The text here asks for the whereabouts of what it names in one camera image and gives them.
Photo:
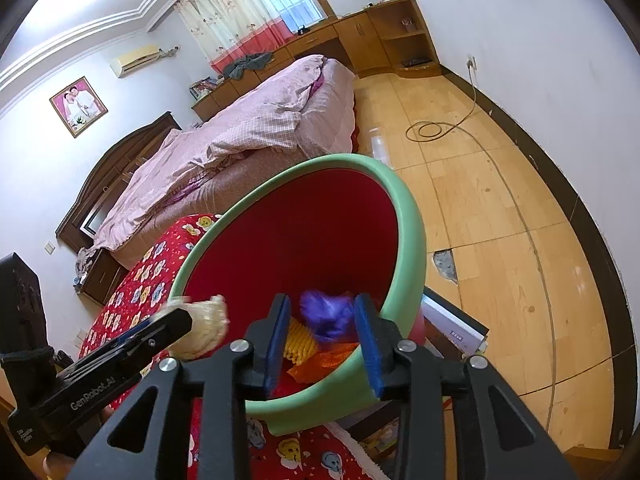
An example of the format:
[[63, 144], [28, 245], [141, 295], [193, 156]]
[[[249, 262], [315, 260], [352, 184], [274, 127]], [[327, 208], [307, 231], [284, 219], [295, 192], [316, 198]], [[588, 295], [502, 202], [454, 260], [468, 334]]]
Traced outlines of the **yellow foam net piece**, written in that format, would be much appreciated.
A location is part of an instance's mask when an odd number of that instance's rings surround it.
[[308, 327], [291, 318], [283, 351], [283, 357], [294, 365], [303, 364], [314, 356], [320, 347]]

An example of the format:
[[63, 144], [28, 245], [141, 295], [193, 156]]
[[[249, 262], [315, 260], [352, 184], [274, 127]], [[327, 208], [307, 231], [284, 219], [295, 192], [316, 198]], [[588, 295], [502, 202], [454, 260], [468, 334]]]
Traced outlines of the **orange plastic bag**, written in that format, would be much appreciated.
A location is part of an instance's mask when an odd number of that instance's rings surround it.
[[302, 364], [294, 365], [288, 370], [288, 374], [298, 384], [315, 384], [341, 366], [357, 348], [356, 342], [330, 344], [329, 347], [320, 349]]

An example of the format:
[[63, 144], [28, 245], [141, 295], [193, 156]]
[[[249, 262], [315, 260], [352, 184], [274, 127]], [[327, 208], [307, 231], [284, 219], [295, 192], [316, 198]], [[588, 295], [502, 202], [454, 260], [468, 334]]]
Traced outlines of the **purple wrapper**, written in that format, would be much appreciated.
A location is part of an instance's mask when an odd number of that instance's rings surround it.
[[300, 296], [300, 314], [319, 344], [342, 344], [356, 340], [354, 298], [329, 296], [308, 290]]

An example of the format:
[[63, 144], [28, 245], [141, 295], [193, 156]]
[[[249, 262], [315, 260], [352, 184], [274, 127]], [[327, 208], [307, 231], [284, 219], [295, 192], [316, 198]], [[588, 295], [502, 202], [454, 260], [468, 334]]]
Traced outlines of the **white foam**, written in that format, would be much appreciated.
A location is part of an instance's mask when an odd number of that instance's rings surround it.
[[192, 327], [168, 347], [172, 358], [180, 361], [199, 359], [224, 340], [230, 324], [224, 296], [217, 295], [197, 302], [192, 302], [188, 297], [177, 297], [168, 300], [164, 307], [166, 311], [177, 308], [191, 315]]

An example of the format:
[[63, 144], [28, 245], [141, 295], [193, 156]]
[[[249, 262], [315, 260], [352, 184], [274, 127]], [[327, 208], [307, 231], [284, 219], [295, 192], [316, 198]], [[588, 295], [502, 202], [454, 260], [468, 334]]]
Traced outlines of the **white box under table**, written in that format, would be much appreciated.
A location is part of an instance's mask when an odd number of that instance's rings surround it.
[[421, 312], [464, 356], [486, 352], [488, 328], [427, 286], [423, 289]]

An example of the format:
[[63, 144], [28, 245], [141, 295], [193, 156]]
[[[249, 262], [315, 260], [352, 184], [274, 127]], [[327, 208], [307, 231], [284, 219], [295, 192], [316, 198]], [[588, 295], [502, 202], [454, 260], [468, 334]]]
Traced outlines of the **red bin with green rim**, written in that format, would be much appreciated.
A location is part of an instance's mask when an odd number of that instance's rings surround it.
[[408, 186], [377, 160], [321, 156], [245, 196], [196, 243], [171, 297], [226, 300], [230, 344], [277, 294], [299, 314], [303, 292], [367, 294], [408, 335], [426, 268], [425, 231]]

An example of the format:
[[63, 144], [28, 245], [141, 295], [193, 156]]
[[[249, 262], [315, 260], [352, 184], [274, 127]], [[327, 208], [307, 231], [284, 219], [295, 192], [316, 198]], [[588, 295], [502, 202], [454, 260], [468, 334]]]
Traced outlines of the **red smiley flower blanket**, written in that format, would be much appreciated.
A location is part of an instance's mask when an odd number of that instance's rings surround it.
[[[193, 361], [212, 352], [230, 330], [224, 298], [193, 302], [168, 299], [178, 271], [195, 244], [214, 225], [211, 214], [178, 219], [134, 265], [93, 322], [79, 354], [96, 356], [107, 344], [139, 340], [150, 370], [173, 356]], [[255, 479], [382, 479], [385, 474], [340, 425], [276, 437], [259, 419], [247, 422], [248, 462]]]

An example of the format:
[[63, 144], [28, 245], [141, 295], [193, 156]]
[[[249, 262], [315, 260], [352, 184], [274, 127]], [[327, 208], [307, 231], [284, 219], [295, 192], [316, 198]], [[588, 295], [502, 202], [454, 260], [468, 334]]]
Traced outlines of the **dark wooden nightstand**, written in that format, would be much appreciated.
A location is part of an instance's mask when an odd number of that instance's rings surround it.
[[108, 250], [100, 249], [80, 274], [76, 292], [104, 307], [127, 273], [128, 270]]

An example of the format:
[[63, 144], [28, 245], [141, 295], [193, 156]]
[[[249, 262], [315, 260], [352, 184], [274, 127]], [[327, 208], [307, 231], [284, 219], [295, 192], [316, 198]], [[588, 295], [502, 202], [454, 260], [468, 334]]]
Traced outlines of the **clothes on nightstand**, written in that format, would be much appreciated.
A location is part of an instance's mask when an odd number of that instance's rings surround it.
[[102, 248], [81, 247], [77, 253], [75, 262], [76, 276], [73, 280], [75, 292], [81, 292], [84, 288], [96, 288], [101, 284], [102, 270], [99, 261], [104, 250]]

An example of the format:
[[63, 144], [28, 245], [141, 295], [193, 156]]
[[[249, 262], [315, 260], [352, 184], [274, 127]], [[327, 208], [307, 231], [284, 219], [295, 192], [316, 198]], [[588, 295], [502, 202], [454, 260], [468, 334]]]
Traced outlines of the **dark wooden headboard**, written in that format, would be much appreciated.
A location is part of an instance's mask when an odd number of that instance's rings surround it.
[[73, 252], [90, 247], [96, 228], [87, 224], [96, 218], [106, 200], [117, 200], [115, 192], [126, 188], [132, 174], [160, 148], [169, 131], [179, 128], [171, 112], [166, 112], [109, 148], [81, 185], [73, 206], [55, 230], [56, 238]]

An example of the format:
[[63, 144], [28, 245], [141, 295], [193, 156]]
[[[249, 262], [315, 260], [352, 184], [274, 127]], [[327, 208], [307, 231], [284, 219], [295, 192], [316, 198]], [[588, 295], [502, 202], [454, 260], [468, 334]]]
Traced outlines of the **bed with pink duvet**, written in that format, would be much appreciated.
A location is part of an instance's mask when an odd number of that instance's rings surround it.
[[223, 214], [300, 162], [351, 152], [354, 79], [334, 58], [308, 55], [198, 128], [170, 130], [134, 172], [91, 248], [130, 268], [178, 218]]

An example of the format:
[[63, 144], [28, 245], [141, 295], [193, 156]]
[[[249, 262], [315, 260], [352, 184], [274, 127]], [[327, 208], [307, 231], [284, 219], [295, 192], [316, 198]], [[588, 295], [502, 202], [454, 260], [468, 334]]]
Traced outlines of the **books on desk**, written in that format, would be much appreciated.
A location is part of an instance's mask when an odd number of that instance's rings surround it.
[[209, 93], [212, 93], [223, 82], [224, 78], [207, 76], [191, 84], [189, 91], [191, 96], [198, 101], [203, 99], [204, 96], [208, 96]]

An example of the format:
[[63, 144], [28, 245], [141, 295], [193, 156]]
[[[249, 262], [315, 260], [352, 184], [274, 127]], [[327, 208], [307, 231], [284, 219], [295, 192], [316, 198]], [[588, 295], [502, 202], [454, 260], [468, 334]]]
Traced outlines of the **dark clothes on desk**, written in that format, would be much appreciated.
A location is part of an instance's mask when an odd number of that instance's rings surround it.
[[259, 52], [237, 58], [222, 69], [226, 79], [241, 80], [247, 70], [263, 70], [271, 61], [271, 52]]

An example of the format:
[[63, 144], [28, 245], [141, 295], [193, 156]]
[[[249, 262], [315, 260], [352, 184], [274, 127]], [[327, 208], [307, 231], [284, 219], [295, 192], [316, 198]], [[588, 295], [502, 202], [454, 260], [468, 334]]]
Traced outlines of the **framed wedding photo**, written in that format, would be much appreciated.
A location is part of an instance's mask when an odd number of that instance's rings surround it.
[[86, 77], [80, 77], [55, 93], [49, 102], [73, 138], [108, 112]]

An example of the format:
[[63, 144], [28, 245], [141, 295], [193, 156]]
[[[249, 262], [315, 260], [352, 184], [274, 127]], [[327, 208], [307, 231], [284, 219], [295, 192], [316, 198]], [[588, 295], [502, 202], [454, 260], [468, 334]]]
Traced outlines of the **long wooden desk cabinet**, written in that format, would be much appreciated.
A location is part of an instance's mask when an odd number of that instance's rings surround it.
[[314, 25], [273, 51], [261, 70], [226, 79], [200, 96], [192, 110], [203, 122], [286, 66], [310, 54], [334, 58], [361, 77], [394, 73], [402, 78], [439, 76], [439, 59], [416, 0], [390, 0]]

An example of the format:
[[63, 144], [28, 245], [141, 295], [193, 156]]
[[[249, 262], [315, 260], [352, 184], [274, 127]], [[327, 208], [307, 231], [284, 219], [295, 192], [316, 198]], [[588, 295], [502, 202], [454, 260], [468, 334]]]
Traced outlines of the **floral curtain with red hem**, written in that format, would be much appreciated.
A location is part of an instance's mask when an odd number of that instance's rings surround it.
[[272, 52], [294, 37], [269, 0], [178, 0], [174, 10], [218, 73], [238, 58]]

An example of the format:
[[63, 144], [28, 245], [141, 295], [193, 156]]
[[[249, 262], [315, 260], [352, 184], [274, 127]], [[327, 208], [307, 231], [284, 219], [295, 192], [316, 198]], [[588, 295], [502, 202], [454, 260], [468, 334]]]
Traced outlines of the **wall air conditioner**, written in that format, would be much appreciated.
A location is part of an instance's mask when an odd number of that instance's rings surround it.
[[122, 78], [136, 70], [140, 70], [143, 66], [160, 60], [163, 55], [164, 51], [162, 49], [149, 44], [113, 58], [110, 66], [115, 76]]

